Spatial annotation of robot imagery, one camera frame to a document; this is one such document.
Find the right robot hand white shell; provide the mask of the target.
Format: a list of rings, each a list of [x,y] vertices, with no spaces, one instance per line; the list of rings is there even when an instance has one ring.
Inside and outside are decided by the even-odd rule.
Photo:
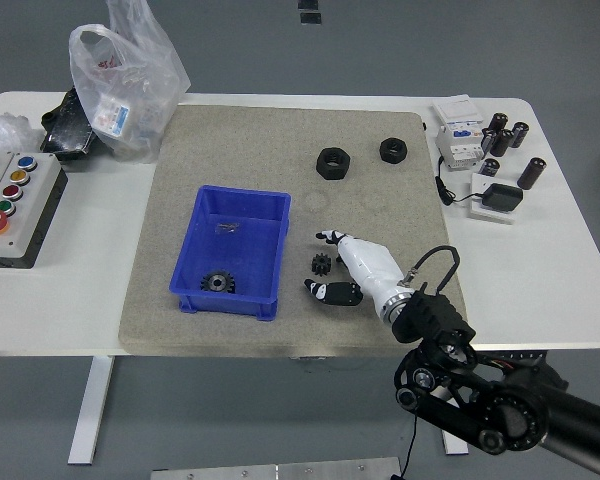
[[[413,294],[413,289],[398,285],[404,274],[385,246],[337,230],[324,230],[316,237],[337,247],[352,278],[351,282],[327,284],[306,279],[306,288],[319,302],[357,306],[364,298],[370,297],[378,317],[383,319]]]

